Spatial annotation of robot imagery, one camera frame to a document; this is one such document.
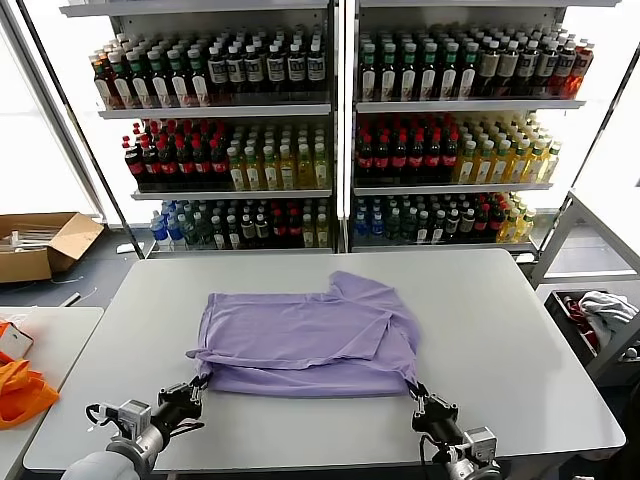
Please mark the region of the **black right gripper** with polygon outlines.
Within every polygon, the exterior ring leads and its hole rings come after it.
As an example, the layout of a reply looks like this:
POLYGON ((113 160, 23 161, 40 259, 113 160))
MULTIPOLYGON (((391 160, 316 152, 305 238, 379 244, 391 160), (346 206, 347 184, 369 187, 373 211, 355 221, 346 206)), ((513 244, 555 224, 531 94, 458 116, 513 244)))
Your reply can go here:
POLYGON ((409 383, 410 396, 416 402, 412 418, 414 431, 426 435, 437 447, 462 443, 463 434, 457 426, 458 409, 422 383, 409 383))

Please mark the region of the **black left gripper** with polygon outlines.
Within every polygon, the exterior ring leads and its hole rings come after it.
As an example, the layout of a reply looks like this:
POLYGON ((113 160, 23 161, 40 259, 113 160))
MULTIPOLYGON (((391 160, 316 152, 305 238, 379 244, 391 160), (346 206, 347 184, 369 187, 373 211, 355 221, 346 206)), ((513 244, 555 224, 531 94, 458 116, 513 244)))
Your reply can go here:
POLYGON ((152 414, 152 425, 163 440, 203 427, 202 395, 208 388, 209 377, 196 377, 160 390, 158 402, 163 403, 152 414))

